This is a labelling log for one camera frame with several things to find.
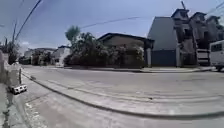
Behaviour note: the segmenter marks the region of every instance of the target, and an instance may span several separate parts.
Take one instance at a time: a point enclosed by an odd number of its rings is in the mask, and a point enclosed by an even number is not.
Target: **house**
[[[33,55],[33,53],[34,53],[34,50],[33,49],[28,49],[28,51],[25,51],[24,52],[24,57],[26,59],[29,59],[29,58],[31,58],[31,56]]]
[[[60,46],[52,53],[52,64],[64,66],[64,58],[70,54],[69,46]]]
[[[207,27],[209,30],[209,38],[211,42],[224,40],[224,28],[219,23],[220,17],[210,16],[207,20]]]
[[[107,33],[98,39],[103,42],[104,45],[112,48],[137,48],[143,51],[143,58],[147,66],[151,66],[151,49],[153,47],[154,40],[144,37],[132,36],[120,33]],[[131,59],[125,59],[126,65],[131,65]]]
[[[153,66],[209,65],[209,44],[223,38],[218,18],[202,12],[176,9],[171,17],[155,17],[148,38],[154,39]]]
[[[39,51],[43,53],[53,53],[56,49],[55,48],[36,48],[34,51]]]
[[[211,39],[205,15],[205,13],[196,12],[189,19],[196,43],[197,62],[202,66],[210,65],[209,44]]]
[[[195,50],[189,10],[177,9],[171,17],[155,17],[148,38],[155,40],[152,66],[177,66],[195,63]]]

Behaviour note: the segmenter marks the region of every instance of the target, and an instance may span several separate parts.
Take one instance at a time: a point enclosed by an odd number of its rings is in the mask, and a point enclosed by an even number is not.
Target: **white building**
[[[24,57],[26,59],[29,59],[29,58],[31,58],[31,56],[33,55],[33,53],[34,53],[34,50],[33,49],[29,49],[28,51],[25,51],[24,52]]]
[[[64,66],[64,58],[70,54],[70,47],[60,46],[52,53],[52,63],[56,66]]]

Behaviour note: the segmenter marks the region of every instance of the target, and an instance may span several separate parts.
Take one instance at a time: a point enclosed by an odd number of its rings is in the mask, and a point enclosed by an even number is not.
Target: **tree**
[[[18,50],[19,50],[19,44],[16,44],[13,41],[8,42],[8,39],[5,37],[3,52],[9,54],[9,59],[8,59],[9,64],[13,64],[17,60]]]
[[[74,44],[76,43],[76,41],[78,40],[78,36],[80,34],[80,28],[79,27],[74,27],[71,26],[67,32],[65,32],[65,36],[66,38],[70,41],[71,43],[71,50],[73,51],[74,49]]]

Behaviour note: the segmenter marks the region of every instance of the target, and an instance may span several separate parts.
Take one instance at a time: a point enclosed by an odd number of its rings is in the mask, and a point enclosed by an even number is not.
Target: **roof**
[[[187,9],[176,9],[176,11],[172,14],[172,16],[171,17],[174,17],[174,15],[176,15],[176,13],[178,13],[178,12],[189,12],[189,10],[187,10]]]
[[[218,16],[210,16],[206,21],[210,21],[210,20],[212,20],[212,19],[220,19],[220,17],[218,17]]]
[[[120,37],[126,37],[126,38],[133,38],[136,40],[141,40],[141,41],[149,41],[149,42],[154,42],[154,40],[152,39],[148,39],[148,38],[144,38],[144,37],[139,37],[139,36],[132,36],[132,35],[126,35],[126,34],[120,34],[120,33],[107,33],[103,36],[101,36],[100,38],[98,38],[97,40],[99,41],[106,41],[109,40],[115,36],[120,36]]]
[[[55,48],[36,48],[34,50],[49,50],[49,51],[54,51],[56,49]]]
[[[59,46],[58,48],[71,48],[71,47],[62,45],[62,46]]]
[[[190,17],[190,19],[189,20],[191,20],[191,19],[193,19],[195,16],[197,16],[197,15],[202,15],[202,16],[205,16],[206,14],[205,13],[203,13],[203,12],[196,12],[196,13],[194,13],[194,15],[192,15],[191,17]]]

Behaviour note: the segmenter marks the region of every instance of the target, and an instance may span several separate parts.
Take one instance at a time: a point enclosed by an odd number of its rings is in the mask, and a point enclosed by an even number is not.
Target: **sidewalk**
[[[198,68],[153,67],[153,68],[131,69],[131,68],[95,68],[95,67],[85,68],[82,66],[56,67],[56,68],[94,70],[94,71],[134,72],[134,73],[191,73],[191,72],[206,72],[214,69],[213,67],[198,67]]]
[[[223,112],[223,98],[220,96],[194,98],[194,99],[169,99],[147,100],[133,99],[108,95],[107,92],[100,94],[90,90],[71,88],[46,80],[34,79],[37,84],[69,99],[76,100],[90,107],[107,111],[159,118],[194,118]]]

